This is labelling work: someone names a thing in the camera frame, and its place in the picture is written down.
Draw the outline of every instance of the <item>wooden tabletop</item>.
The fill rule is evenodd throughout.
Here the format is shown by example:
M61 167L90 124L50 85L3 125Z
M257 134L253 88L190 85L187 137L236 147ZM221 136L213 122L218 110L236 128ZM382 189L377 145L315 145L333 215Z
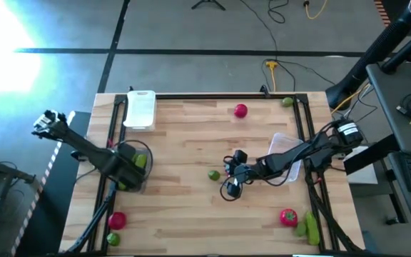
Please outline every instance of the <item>wooden tabletop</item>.
M114 94L97 94L88 128L88 140L106 145ZM308 92L315 129L331 120L323 92ZM236 104L249 112L244 119L233 116ZM306 238L293 235L280 225L279 213L292 208L302 217L310 210L304 170L297 181L281 187L264 182L245 186L242 198L224 201L219 194L225 178L223 157L236 149L248 154L248 163L268 153L274 133L298 137L293 108L283 108L277 99L157 100L156 130L126 133L126 139L147 143L154 165L143 193L118 192L115 211L123 211L128 223L117 231L119 246L109 254L206 255L317 253ZM116 128L118 140L120 127ZM339 161L334 163L341 167ZM82 163L78 175L93 167ZM208 172L222 173L219 181ZM325 177L333 215L359 247L364 247L350 188L344 172L328 170ZM61 242L65 250L81 235L93 215L99 173L83 177L75 185ZM326 246L330 248L323 220ZM103 222L96 247L101 245Z

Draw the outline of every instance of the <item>concrete floor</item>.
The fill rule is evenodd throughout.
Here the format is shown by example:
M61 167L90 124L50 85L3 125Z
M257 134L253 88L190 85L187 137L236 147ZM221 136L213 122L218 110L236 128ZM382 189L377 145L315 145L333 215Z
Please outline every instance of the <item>concrete floor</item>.
M287 19L276 24L267 16L267 1L245 0L273 30L279 50L365 51L384 29L373 0L330 0L314 21L305 17L302 1L281 8ZM268 32L238 0L221 0L221 11L204 4L195 11L189 0L133 0L118 43L119 49L248 49L273 50ZM312 1L312 12L320 8ZM108 49L123 0L0 1L0 161L41 175L55 143L32 136L32 123L45 109L91 111L107 54L13 54L15 48ZM161 56L116 54L106 92L152 89L157 92L257 91L265 79L260 70L273 56ZM340 57L280 57L315 69L339 81L357 61ZM286 68L296 78L297 91L324 91L329 83L296 65ZM293 80L276 71L278 91L292 91ZM375 93L365 98L380 106ZM351 116L369 111L357 105ZM380 109L360 122L367 139L390 133ZM33 196L18 183L9 194L14 203L1 217L0 253L10 251ZM362 230L370 231L381 253L411 255L411 222L386 226L389 198L357 198Z

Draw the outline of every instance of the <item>yellow cable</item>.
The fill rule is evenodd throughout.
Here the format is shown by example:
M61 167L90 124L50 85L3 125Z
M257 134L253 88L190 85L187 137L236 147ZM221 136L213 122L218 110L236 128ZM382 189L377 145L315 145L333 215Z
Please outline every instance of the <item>yellow cable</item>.
M270 74L272 74L272 84L274 85L274 92L276 92L277 86L275 85L274 69L270 70Z
M317 13L317 15L315 15L314 17L310 17L309 13L308 13L308 5L305 6L305 14L307 14L307 17L309 19L316 19L319 17L319 15L323 12L323 10L326 7L326 3L328 2L328 0L325 0L325 3L323 4L323 6L321 7L321 10Z
M347 103L349 100L351 100L354 96L356 96L357 94L359 94L362 90L368 88L370 86L370 84L365 85L362 89L356 91L353 95L347 97L345 100L342 101L342 103L340 103L337 107L335 107L335 109L333 110L332 114L335 113L340 107L342 107L342 105L344 105L345 103Z

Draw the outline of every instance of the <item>white container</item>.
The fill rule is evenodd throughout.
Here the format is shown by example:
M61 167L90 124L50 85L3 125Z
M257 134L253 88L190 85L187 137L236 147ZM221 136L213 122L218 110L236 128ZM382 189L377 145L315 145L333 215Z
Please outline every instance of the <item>white container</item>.
M128 92L128 113L123 125L132 132L155 130L156 94L154 91Z
M283 133L275 133L274 137L272 138L272 143L270 143L269 154L285 153L291 148L294 148L302 143L303 141L298 138L292 138ZM296 161L295 163L293 163L293 165L291 166L290 175L288 176L286 183L293 182L298 178L299 168L300 161ZM288 171L285 171L282 176L271 179L270 181L273 183L280 183L285 179L287 173Z

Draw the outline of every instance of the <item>red tomato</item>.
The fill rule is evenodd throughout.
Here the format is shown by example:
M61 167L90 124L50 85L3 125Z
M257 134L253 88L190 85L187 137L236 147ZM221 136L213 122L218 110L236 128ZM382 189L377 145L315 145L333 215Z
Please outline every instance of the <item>red tomato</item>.
M126 215L121 212L114 212L108 217L108 226L113 230L122 229L126 224Z
M248 109L245 104L238 104L234 109L234 115L238 118L247 116Z
M296 227L298 225L298 214L293 209L285 209L280 213L280 222L285 226Z

